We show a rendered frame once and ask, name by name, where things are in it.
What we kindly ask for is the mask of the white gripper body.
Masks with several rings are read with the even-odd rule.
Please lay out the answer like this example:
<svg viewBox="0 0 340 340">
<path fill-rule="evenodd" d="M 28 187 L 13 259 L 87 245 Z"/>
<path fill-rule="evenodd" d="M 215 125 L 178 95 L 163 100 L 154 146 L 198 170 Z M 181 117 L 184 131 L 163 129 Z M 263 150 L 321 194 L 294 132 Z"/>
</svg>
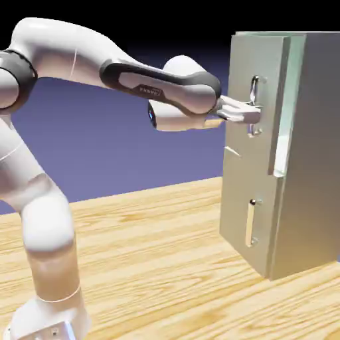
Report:
<svg viewBox="0 0 340 340">
<path fill-rule="evenodd" d="M 261 109 L 228 96 L 221 96 L 216 103 L 216 114 L 229 122 L 257 124 L 260 121 Z"/>
</svg>

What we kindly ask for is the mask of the curved silver door handle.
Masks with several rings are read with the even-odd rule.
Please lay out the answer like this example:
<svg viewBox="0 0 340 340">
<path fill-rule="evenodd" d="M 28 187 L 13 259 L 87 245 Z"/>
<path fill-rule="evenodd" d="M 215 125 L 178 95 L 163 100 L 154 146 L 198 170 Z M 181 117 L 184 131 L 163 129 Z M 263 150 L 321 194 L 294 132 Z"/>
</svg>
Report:
<svg viewBox="0 0 340 340">
<path fill-rule="evenodd" d="M 262 109 L 262 105 L 258 103 L 258 86 L 259 83 L 265 84 L 266 78 L 259 75 L 253 75 L 250 83 L 250 96 L 249 101 L 247 102 L 248 105 L 254 106 L 255 108 Z M 249 137 L 255 137 L 262 133 L 260 128 L 257 128 L 254 124 L 250 124 L 247 127 L 247 134 Z"/>
</svg>

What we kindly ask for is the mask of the grey-green cabinet door with curved handle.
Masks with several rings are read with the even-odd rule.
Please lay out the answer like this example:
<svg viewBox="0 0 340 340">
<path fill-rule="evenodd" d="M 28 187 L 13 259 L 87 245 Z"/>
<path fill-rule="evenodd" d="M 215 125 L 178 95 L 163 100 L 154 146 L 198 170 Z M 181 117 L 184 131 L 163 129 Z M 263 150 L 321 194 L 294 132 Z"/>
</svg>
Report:
<svg viewBox="0 0 340 340">
<path fill-rule="evenodd" d="M 262 133 L 249 137 L 247 124 L 226 124 L 226 146 L 239 156 L 259 159 L 270 175 L 274 174 L 284 87 L 290 55 L 290 38 L 270 35 L 235 35 L 230 51 L 228 96 L 248 102 L 253 75 L 266 78 L 259 83 L 258 103 L 262 105 Z"/>
</svg>

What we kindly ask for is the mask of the grey-green cabinet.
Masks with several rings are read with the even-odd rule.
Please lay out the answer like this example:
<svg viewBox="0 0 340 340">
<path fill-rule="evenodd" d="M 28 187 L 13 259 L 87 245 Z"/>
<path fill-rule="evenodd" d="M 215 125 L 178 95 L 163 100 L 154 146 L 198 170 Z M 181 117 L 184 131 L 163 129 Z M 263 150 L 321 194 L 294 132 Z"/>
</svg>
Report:
<svg viewBox="0 0 340 340">
<path fill-rule="evenodd" d="M 274 168 L 284 183 L 268 278 L 277 280 L 340 256 L 340 32 L 235 35 L 290 38 Z"/>
</svg>

